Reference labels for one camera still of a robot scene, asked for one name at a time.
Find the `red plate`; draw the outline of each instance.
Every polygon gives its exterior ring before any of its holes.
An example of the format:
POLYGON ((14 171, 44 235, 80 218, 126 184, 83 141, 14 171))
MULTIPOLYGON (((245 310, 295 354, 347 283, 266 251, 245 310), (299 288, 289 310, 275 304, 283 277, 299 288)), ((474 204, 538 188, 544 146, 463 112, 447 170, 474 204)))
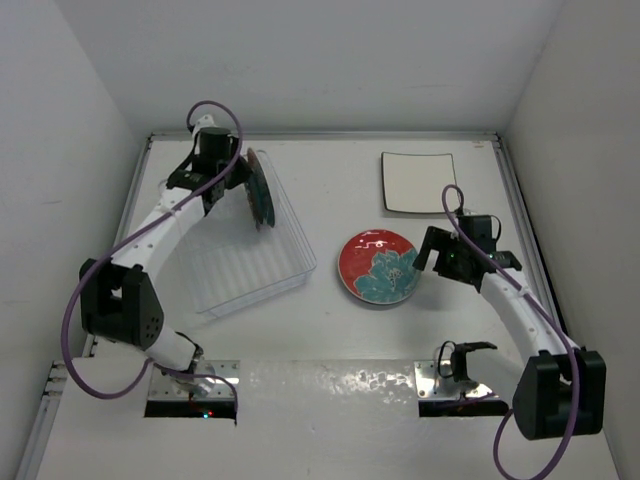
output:
POLYGON ((413 268, 418 252, 411 242, 389 230, 359 233, 342 248, 338 271, 356 297, 376 305, 391 305, 409 297, 420 278, 413 268))

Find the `floral pattern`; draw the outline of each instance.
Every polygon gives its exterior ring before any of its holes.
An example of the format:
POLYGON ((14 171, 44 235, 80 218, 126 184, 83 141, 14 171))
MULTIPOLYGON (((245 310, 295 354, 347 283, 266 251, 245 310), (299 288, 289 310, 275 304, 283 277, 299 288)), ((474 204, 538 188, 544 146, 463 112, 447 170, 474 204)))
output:
POLYGON ((376 253, 371 260, 369 274, 355 281, 362 299, 371 303, 391 304, 411 295, 420 278, 419 272, 413 268, 417 255, 415 248, 402 255, 392 250, 376 253))

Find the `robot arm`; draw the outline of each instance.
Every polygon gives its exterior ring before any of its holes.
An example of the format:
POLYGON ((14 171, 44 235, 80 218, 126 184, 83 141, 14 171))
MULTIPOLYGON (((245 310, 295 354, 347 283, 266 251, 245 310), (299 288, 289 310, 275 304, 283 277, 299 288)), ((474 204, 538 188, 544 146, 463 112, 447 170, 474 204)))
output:
MULTIPOLYGON (((175 208, 218 175, 237 148, 237 139, 229 130, 216 127, 210 115, 202 117, 192 133, 193 150, 169 176, 166 190, 139 229, 168 212, 171 217, 118 251, 81 295, 85 331, 131 345, 157 364, 181 372, 193 369, 201 349, 164 322, 154 281, 180 239, 209 213, 225 190, 253 175, 248 162, 240 157, 223 181, 175 208)), ((81 277, 94 262, 85 262, 81 277)))
MULTIPOLYGON (((518 428, 529 440, 562 437, 571 404, 571 368, 558 334, 525 299, 531 294, 522 267, 508 251, 496 251, 488 215, 458 212, 458 225, 486 255, 511 275, 518 290, 502 274, 452 232, 429 227, 414 267, 424 270, 431 250, 438 251, 434 271, 468 283, 498 313, 520 352, 523 368, 507 360, 488 342, 457 344, 451 355, 456 382, 471 379, 488 385, 510 404, 518 428)), ((606 366, 595 351, 574 348, 580 372, 580 403, 574 435, 602 429, 606 366)))

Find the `white square plate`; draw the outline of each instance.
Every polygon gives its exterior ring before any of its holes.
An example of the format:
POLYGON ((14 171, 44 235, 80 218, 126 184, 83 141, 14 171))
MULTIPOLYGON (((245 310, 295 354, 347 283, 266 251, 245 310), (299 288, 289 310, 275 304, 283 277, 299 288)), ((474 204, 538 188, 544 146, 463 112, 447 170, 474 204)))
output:
POLYGON ((382 153, 384 206, 392 212, 444 213, 442 189, 456 183, 453 155, 382 153))

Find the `plastic container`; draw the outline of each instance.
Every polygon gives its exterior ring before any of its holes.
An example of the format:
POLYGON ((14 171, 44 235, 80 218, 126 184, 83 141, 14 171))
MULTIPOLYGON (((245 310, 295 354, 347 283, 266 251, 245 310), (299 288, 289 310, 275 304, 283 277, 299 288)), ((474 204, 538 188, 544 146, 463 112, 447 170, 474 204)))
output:
POLYGON ((256 228, 244 187, 227 191, 178 245, 187 287, 203 323, 302 285, 316 259, 267 153, 256 151, 275 226, 256 228))

